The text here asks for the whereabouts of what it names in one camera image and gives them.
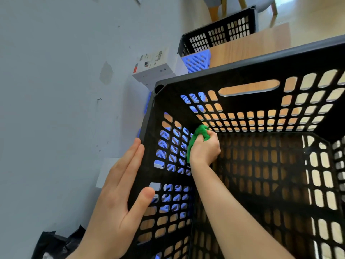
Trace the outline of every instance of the black trash bag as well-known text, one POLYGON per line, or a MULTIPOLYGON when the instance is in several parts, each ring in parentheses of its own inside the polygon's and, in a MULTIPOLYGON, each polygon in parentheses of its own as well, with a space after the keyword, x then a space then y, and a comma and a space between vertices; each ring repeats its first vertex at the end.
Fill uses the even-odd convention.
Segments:
POLYGON ((31 259, 65 259, 79 246, 84 233, 82 226, 68 238, 56 235, 55 231, 42 232, 31 259))

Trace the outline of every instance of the white wall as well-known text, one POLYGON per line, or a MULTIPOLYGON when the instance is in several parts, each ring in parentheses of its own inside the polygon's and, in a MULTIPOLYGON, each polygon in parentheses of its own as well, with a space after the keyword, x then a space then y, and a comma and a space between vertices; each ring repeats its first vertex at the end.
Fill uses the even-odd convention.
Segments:
POLYGON ((42 231, 87 225, 102 158, 121 156, 141 126, 136 57, 177 50, 208 21, 202 0, 0 0, 1 258, 30 258, 42 231))

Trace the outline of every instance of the black plastic crate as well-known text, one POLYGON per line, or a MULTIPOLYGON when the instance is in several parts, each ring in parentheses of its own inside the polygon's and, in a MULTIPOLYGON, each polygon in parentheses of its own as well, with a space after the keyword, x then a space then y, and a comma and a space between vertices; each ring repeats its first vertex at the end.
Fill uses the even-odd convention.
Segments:
POLYGON ((178 54, 183 57, 257 32, 256 7, 246 8, 236 14, 200 27, 182 35, 178 54))
POLYGON ((344 58, 345 35, 159 81, 128 206, 153 182, 157 196, 126 256, 223 258, 185 158, 205 122, 222 150, 213 170, 274 238, 296 258, 344 258, 344 58))

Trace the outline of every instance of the right hand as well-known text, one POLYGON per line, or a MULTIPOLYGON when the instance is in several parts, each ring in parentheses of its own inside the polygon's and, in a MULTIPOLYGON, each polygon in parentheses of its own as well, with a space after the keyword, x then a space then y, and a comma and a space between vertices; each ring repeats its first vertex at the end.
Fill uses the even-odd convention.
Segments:
POLYGON ((199 164, 210 165, 220 154, 219 140, 217 133, 207 130, 210 139, 204 141, 204 137, 200 134, 195 140, 190 150, 190 165, 199 164))

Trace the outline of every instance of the chair leg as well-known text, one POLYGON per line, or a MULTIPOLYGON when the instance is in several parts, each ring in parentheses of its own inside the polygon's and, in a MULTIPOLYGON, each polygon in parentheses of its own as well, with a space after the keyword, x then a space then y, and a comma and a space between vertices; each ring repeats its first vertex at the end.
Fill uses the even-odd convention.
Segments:
POLYGON ((209 11, 210 16, 211 16, 211 20, 212 20, 213 22, 219 20, 219 17, 218 17, 218 8, 219 8, 219 6, 209 7, 209 8, 208 8, 208 11, 209 11))
POLYGON ((276 0, 271 4, 272 11, 273 11, 273 16, 278 15, 278 10, 277 10, 277 5, 276 5, 276 0))
POLYGON ((222 18, 224 18, 227 14, 227 3, 226 0, 222 0, 222 18))
POLYGON ((247 8, 246 0, 238 0, 239 5, 241 6, 241 9, 247 8))
POLYGON ((270 28, 274 26, 274 23, 276 22, 277 15, 278 15, 278 10, 277 10, 277 5, 276 5, 276 1, 275 0, 271 4, 271 7, 272 7, 272 11, 273 11, 273 16, 272 16, 272 20, 271 20, 271 23, 270 23, 270 28))

